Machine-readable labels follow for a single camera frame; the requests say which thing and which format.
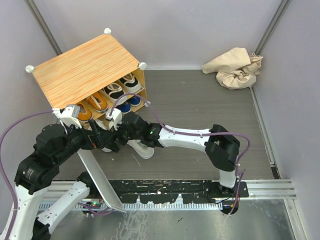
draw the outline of wooden top panel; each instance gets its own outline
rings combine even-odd
[[[33,76],[54,108],[76,104],[138,68],[114,37],[100,35],[35,67]]]

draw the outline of blue shoe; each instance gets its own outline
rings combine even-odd
[[[141,99],[140,99],[139,97],[137,97],[137,96],[133,96],[132,98],[130,98],[130,99],[128,100],[128,102],[130,103],[130,105],[131,105],[132,107],[137,107],[137,106],[140,105]]]
[[[116,106],[116,108],[121,111],[122,115],[131,112],[130,104],[127,102],[125,102],[124,104],[121,104],[119,106]]]

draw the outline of orange shoe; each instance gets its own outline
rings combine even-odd
[[[108,110],[107,101],[98,92],[95,92],[91,96],[87,97],[86,101],[91,104],[94,110],[99,113],[103,114]]]
[[[78,102],[77,105],[80,107],[80,112],[78,115],[78,120],[82,123],[87,123],[93,118],[92,112],[84,105],[82,101]]]

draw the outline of white wall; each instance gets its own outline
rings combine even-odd
[[[105,28],[149,68],[197,68],[253,52],[280,0],[34,0],[65,52]]]
[[[46,111],[50,105],[27,65],[38,65],[55,56],[23,0],[0,2],[0,133],[26,115]],[[54,121],[51,114],[37,116],[15,127],[1,148],[3,167],[14,183],[18,164],[33,152],[41,129]],[[12,198],[0,176],[0,233],[7,222]]]
[[[320,2],[293,0],[262,51],[254,89],[283,177],[320,236]]]

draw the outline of beige cloth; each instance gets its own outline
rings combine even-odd
[[[241,70],[235,70],[230,73],[219,71],[216,74],[216,80],[227,89],[244,89],[253,86],[256,82],[256,76],[244,73]]]
[[[254,53],[250,53],[249,57],[251,64],[244,66],[242,70],[246,74],[258,75],[260,73],[258,69],[261,68],[261,61],[264,57],[259,55],[257,56]]]
[[[243,47],[235,47],[203,65],[202,72],[204,74],[214,72],[230,73],[249,64],[251,64],[251,61],[247,50]]]

